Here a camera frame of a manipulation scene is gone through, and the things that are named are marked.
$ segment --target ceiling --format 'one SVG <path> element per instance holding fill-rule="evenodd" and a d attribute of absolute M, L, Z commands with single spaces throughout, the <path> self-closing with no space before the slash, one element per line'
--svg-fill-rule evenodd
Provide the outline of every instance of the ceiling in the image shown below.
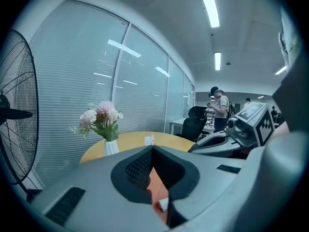
<path fill-rule="evenodd" d="M 271 0 L 215 0 L 220 27 L 211 28 L 201 0 L 120 0 L 151 21 L 183 57 L 196 91 L 213 85 L 226 91 L 271 95 L 284 73 L 278 44 L 280 6 Z M 214 70 L 214 52 L 222 68 Z"/>

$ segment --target electric fan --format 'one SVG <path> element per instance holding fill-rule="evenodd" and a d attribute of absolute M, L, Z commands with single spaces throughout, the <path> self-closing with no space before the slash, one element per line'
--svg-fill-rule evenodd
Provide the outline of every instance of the electric fan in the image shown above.
<path fill-rule="evenodd" d="M 10 30 L 0 53 L 0 159 L 11 184 L 19 184 L 34 163 L 39 133 L 37 80 L 25 38 Z"/>

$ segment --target flower vase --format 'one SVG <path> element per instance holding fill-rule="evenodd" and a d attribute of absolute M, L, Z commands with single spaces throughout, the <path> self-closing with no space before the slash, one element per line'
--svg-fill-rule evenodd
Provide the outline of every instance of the flower vase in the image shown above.
<path fill-rule="evenodd" d="M 103 156 L 109 156 L 119 153 L 117 141 L 107 142 L 104 140 Z"/>

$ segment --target round table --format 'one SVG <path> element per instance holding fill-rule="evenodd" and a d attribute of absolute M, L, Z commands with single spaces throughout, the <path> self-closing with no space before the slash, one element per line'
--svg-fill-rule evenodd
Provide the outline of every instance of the round table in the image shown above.
<path fill-rule="evenodd" d="M 119 135 L 117 139 L 119 152 L 145 146 L 145 137 L 154 136 L 154 144 L 170 147 L 187 152 L 195 143 L 185 138 L 171 134 L 152 132 L 152 131 L 135 131 Z M 101 140 L 90 147 L 83 155 L 80 164 L 89 160 L 103 157 L 104 141 Z"/>

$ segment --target office chair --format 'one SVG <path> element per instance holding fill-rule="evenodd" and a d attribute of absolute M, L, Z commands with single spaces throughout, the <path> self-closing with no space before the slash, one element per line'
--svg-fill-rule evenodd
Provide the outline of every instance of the office chair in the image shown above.
<path fill-rule="evenodd" d="M 183 131 L 176 136 L 197 142 L 197 139 L 206 124 L 205 108 L 202 106 L 194 106 L 189 110 L 189 118 L 183 122 Z"/>

